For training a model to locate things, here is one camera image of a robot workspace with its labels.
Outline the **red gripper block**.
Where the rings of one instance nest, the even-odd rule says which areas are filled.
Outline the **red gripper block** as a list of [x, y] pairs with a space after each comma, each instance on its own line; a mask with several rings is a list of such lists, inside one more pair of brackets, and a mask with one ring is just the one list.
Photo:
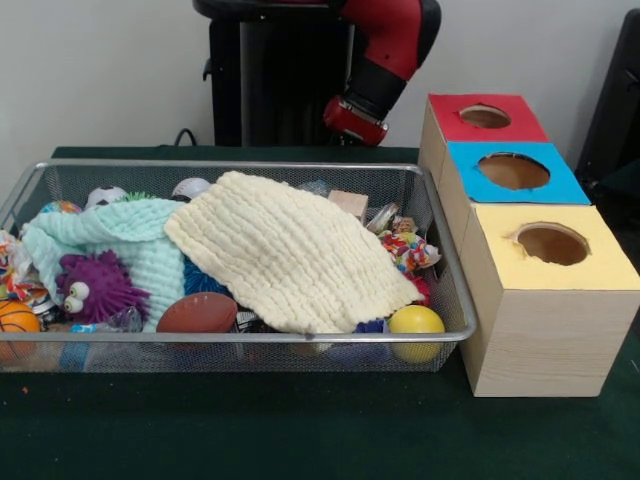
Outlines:
[[386, 137], [388, 125], [358, 110], [340, 96], [334, 96], [323, 113], [325, 125], [367, 146], [378, 146]]

